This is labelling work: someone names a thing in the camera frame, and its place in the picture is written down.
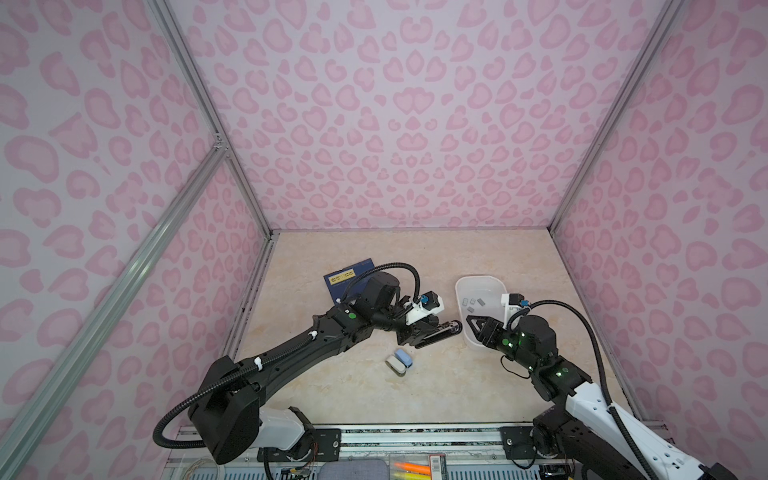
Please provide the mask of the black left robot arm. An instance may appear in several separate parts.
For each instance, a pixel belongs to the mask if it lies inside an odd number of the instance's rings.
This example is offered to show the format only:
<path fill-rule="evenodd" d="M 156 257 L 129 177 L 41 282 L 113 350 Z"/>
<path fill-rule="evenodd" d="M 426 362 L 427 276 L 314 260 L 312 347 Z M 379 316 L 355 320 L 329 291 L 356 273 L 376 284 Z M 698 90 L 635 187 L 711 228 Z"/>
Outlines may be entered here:
<path fill-rule="evenodd" d="M 311 326 L 281 345 L 239 362 L 228 356 L 208 369 L 198 391 L 166 413 L 155 426 L 161 448 L 205 448 L 218 465 L 251 447 L 277 449 L 302 457 L 310 450 L 314 427 L 296 407 L 266 408 L 282 387 L 320 362 L 343 354 L 376 330 L 393 332 L 398 345 L 421 349 L 462 330 L 458 321 L 441 322 L 444 300 L 422 291 L 418 271 L 391 262 L 349 280 L 333 307 L 312 318 Z"/>

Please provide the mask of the light blue mini stapler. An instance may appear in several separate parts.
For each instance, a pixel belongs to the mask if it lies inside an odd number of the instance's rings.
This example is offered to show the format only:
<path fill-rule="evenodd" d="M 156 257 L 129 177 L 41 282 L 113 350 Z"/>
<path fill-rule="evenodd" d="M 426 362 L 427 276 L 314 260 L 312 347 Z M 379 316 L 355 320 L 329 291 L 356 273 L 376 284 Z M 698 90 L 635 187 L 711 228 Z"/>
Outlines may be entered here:
<path fill-rule="evenodd" d="M 394 355 L 407 369 L 412 367 L 413 359 L 406 351 L 397 349 Z"/>

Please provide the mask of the black long stapler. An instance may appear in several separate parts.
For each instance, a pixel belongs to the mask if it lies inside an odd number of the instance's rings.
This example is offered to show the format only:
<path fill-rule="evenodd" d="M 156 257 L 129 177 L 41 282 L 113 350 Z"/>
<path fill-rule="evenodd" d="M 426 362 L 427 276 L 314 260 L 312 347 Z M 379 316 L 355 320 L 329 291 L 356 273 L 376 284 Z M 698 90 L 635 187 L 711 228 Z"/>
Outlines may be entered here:
<path fill-rule="evenodd" d="M 416 349 L 425 348 L 435 343 L 441 342 L 448 338 L 459 335 L 463 330 L 463 325 L 458 320 L 453 320 L 447 323 L 440 324 L 436 329 L 426 334 L 421 340 L 419 340 L 414 347 Z"/>

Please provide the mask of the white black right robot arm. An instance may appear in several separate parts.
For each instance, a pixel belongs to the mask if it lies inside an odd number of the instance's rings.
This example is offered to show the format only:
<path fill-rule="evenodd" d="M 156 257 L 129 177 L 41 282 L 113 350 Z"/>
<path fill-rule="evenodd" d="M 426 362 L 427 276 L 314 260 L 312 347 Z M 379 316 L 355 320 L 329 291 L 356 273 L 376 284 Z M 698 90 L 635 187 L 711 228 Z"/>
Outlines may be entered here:
<path fill-rule="evenodd" d="M 562 356 L 549 322 L 521 302 L 504 320 L 470 315 L 476 340 L 528 372 L 551 408 L 532 422 L 531 446 L 541 456 L 561 455 L 600 479 L 732 479 L 720 463 L 705 465 L 665 440 L 613 401 L 602 358 L 596 379 Z"/>

